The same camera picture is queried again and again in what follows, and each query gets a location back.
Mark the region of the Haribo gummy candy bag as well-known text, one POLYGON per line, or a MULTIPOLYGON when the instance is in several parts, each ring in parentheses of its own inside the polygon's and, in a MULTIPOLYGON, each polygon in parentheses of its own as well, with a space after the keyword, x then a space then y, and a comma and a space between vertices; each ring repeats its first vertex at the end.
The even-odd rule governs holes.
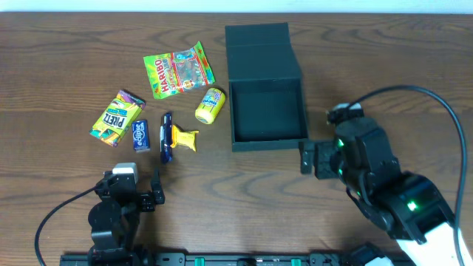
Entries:
POLYGON ((213 70, 200 41, 188 50, 147 55, 143 62, 156 100, 215 82, 213 70))

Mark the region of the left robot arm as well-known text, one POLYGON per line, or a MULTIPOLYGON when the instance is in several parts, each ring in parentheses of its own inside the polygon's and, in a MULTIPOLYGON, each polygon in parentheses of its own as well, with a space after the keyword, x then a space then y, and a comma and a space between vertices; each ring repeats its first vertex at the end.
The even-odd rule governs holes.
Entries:
POLYGON ((143 212, 155 211, 156 205, 166 198, 159 170, 154 170, 151 190, 139 192, 134 174, 114 174, 106 171, 94 192, 101 201, 89 212, 91 237, 94 245, 87 256, 89 265, 150 266, 154 256, 143 246, 134 245, 134 239, 143 212))

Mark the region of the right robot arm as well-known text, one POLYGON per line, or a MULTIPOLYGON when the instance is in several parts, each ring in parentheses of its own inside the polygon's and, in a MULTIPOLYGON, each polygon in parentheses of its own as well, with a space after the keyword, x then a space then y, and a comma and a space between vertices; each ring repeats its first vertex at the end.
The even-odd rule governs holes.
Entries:
POLYGON ((430 179, 402 171, 372 118, 337 122, 332 140, 303 142, 301 172, 340 180, 359 211, 415 264, 472 264, 457 214, 430 179))

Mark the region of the yellow Mentos gum bottle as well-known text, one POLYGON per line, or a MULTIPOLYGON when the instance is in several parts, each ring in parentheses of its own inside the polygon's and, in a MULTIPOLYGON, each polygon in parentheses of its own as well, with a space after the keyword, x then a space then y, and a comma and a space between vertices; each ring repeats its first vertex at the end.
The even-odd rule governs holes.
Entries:
POLYGON ((226 96, 217 88, 210 88, 195 110, 195 118, 204 124, 212 124, 224 105, 226 96))

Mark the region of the yellow candy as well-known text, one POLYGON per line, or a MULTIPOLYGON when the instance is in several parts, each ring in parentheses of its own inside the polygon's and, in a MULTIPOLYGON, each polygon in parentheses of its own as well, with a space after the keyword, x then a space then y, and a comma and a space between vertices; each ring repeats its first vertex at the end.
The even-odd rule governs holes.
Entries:
POLYGON ((198 130, 183 132, 178 126, 173 125, 171 127, 171 147, 186 146, 192 151, 197 151, 196 135, 198 133, 198 130))

